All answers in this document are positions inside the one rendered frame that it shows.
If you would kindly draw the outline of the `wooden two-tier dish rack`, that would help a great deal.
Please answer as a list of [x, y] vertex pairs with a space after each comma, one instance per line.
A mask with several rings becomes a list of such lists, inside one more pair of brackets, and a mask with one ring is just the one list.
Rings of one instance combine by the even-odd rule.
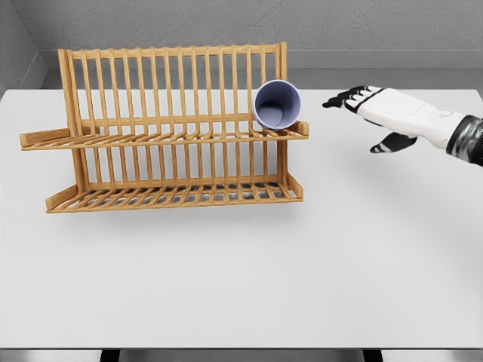
[[67, 126], [20, 135], [68, 149], [75, 184], [49, 213], [303, 200], [288, 142], [309, 125], [256, 122], [258, 86], [287, 78], [287, 45], [59, 50]]

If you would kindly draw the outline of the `lavender blue cup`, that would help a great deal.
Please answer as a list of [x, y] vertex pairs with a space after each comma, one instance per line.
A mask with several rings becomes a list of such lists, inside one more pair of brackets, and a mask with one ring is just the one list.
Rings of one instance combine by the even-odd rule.
[[253, 113], [257, 123], [263, 128], [288, 128], [297, 120], [300, 110], [299, 92], [288, 81], [268, 81], [255, 93]]

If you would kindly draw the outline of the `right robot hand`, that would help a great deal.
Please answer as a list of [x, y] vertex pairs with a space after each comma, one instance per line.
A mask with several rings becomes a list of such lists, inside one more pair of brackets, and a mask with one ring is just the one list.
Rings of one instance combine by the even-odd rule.
[[364, 120], [392, 131], [370, 149], [372, 153], [393, 153], [412, 146], [423, 129], [424, 118], [435, 107], [392, 88], [358, 86], [322, 104], [325, 108], [347, 109]]

